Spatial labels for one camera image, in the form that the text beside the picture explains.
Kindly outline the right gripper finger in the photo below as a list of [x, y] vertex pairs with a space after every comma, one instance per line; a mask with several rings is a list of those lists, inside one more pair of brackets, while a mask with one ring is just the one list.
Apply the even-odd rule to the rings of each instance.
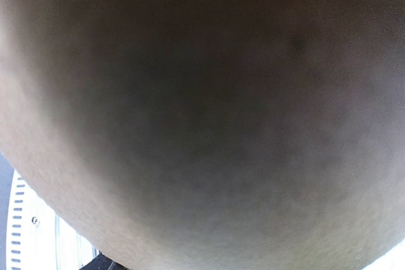
[[104, 254], [98, 254], [88, 264], [81, 267], [80, 270], [127, 270], [127, 268], [106, 257]]

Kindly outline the brown cardboard box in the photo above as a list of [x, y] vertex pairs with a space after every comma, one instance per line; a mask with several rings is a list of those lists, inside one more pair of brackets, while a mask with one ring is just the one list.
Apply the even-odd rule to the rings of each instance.
[[361, 269], [404, 238], [404, 0], [1, 0], [1, 152], [130, 269]]

